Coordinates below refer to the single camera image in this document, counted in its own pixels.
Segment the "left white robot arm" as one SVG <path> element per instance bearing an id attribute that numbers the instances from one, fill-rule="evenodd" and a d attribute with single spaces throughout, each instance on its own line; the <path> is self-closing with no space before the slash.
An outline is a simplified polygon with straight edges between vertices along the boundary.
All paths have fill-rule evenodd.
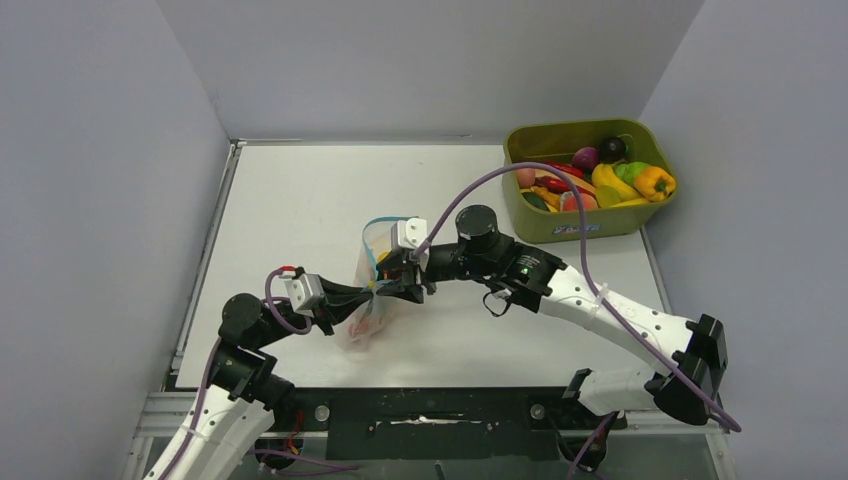
<path id="1" fill-rule="evenodd" d="M 294 384 L 274 374 L 264 347 L 312 331 L 331 336 L 374 297 L 313 274 L 284 286 L 282 296 L 240 293 L 225 303 L 195 399 L 147 478 L 228 478 L 293 404 Z"/>

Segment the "clear zip top bag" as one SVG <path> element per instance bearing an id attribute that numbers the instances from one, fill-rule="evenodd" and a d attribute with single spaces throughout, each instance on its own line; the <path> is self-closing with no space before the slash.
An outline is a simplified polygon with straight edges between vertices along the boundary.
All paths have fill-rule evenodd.
<path id="1" fill-rule="evenodd" d="M 406 216 L 377 217 L 365 224 L 361 231 L 361 247 L 355 276 L 354 287 L 360 287 L 366 293 L 376 293 L 376 260 L 386 251 L 391 252 L 390 229 L 399 219 Z M 344 351 L 364 351 L 372 337 L 383 330 L 398 314 L 399 300 L 376 296 L 367 300 L 336 329 L 337 345 Z M 370 318 L 374 322 L 372 334 L 358 341 L 352 341 L 348 334 L 349 325 L 354 319 Z"/>

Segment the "yellow toy mango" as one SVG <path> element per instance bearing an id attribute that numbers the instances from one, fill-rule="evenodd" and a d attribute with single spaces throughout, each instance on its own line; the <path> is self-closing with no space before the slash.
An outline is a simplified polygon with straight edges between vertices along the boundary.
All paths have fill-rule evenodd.
<path id="1" fill-rule="evenodd" d="M 383 263 L 383 262 L 384 262 L 384 261 L 385 261 L 385 260 L 386 260 L 386 259 L 390 256 L 390 254 L 391 254 L 391 252 L 390 252 L 390 251 L 386 251 L 386 252 L 381 253 L 381 254 L 377 257 L 376 263 L 377 263 L 378 265 L 380 265 L 381 263 Z"/>

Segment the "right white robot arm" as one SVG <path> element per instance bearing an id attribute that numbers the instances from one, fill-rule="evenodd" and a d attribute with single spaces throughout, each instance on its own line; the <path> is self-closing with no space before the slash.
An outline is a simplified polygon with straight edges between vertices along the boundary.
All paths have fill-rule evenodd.
<path id="1" fill-rule="evenodd" d="M 629 369 L 574 374 L 562 400 L 572 425 L 585 427 L 614 411 L 653 409 L 696 426 L 719 418 L 717 395 L 728 363 L 721 321 L 663 313 L 593 283 L 561 258 L 500 232 L 488 206 L 462 209 L 455 226 L 457 242 L 418 254 L 426 222 L 398 221 L 389 251 L 376 261 L 378 295 L 421 303 L 440 282 L 473 281 L 508 307 L 571 322 L 637 357 Z"/>

